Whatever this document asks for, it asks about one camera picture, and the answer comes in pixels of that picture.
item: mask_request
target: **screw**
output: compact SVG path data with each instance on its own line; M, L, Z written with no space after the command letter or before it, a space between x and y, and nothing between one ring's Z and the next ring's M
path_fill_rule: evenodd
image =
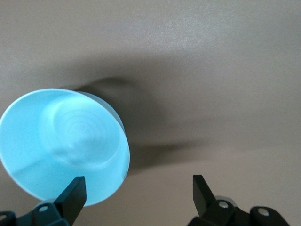
M0 215L0 221L4 220L6 218L6 215L3 214L3 215Z
M224 202L224 201L220 201L219 203L218 203L218 205L220 206L220 207L222 207L222 208L228 208L229 207L229 205L226 203L226 202Z
M265 217L269 216L269 212L264 208L259 208L258 212Z
M39 212L44 212L47 209L48 209L48 206L42 206L39 208Z

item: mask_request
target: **light blue cup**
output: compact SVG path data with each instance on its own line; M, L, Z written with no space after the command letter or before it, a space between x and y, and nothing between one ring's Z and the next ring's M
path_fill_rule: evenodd
M0 158L13 180L40 200L56 198L76 176L85 176L85 206L117 191L130 160L114 109L66 89L37 90L8 107L0 120Z

